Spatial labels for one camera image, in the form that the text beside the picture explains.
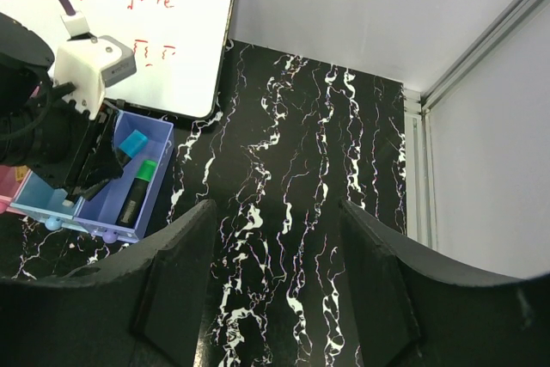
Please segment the black marker blue cap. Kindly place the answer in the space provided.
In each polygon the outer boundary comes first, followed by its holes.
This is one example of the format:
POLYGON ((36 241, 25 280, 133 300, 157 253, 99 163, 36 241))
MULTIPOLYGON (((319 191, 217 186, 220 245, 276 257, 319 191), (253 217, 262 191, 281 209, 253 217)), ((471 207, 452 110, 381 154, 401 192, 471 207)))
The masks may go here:
POLYGON ((149 142, 149 139, 140 131, 134 130, 115 149, 119 164, 125 167, 149 142))

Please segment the black marker green cap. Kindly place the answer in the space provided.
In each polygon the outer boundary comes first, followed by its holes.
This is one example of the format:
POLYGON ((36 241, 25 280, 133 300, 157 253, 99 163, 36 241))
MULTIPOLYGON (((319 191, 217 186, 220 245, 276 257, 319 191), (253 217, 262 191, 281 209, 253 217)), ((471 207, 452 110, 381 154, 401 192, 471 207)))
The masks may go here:
POLYGON ((135 226, 156 167, 157 163, 155 161, 144 160, 142 162, 117 216, 116 224, 118 226, 125 228, 135 226))

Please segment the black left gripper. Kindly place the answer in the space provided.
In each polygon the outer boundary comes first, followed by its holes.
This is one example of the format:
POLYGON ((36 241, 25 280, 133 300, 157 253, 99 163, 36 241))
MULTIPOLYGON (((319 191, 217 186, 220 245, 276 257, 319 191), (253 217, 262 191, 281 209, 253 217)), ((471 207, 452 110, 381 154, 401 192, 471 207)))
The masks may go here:
POLYGON ((39 148, 31 151, 26 165, 50 187, 90 201, 123 174, 113 146, 115 126, 113 107, 102 106, 91 120, 59 101, 34 130, 39 148))

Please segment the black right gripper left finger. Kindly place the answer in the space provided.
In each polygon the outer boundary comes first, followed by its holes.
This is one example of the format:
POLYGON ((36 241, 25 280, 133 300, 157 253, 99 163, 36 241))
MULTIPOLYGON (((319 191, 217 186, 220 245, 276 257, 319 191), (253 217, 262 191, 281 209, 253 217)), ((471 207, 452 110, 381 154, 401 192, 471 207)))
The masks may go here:
POLYGON ((1 281, 4 366, 190 366, 217 234, 204 200, 63 277, 1 281))

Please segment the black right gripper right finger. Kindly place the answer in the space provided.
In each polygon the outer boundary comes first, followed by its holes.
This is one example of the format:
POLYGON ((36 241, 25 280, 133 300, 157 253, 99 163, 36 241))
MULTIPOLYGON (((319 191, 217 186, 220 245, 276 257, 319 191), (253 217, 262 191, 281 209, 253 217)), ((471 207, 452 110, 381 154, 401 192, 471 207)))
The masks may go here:
POLYGON ((547 275, 519 279, 461 263, 349 201, 339 232, 366 365, 548 365, 547 275))

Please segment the light blue bin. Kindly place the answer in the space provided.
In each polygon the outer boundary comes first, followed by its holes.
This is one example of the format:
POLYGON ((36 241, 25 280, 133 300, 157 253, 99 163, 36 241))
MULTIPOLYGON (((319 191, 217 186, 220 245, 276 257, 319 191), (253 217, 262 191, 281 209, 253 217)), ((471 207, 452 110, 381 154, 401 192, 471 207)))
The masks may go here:
POLYGON ((65 190, 51 188, 37 174, 30 172, 12 198, 10 207, 43 223, 50 231, 72 229, 85 232, 86 229, 76 220, 83 199, 79 198, 69 206, 66 197, 65 190))

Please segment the white dry-erase board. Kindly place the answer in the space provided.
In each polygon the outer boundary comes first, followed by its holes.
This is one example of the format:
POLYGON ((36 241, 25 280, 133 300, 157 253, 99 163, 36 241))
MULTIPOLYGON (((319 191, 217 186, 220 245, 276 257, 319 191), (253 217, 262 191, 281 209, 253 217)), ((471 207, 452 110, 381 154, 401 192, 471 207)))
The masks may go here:
POLYGON ((234 0, 70 0, 95 36, 135 54, 137 71, 106 96, 189 119, 215 106, 234 0))

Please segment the pink bin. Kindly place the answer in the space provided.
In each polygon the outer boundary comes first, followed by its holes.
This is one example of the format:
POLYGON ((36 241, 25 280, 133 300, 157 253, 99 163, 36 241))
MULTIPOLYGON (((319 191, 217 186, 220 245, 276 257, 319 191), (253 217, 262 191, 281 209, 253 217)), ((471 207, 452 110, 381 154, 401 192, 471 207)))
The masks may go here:
POLYGON ((21 185, 30 174, 31 170, 27 166, 8 167, 1 166, 0 175, 0 199, 1 213, 5 212, 23 215, 23 212, 13 208, 11 203, 17 193, 20 191, 21 185))

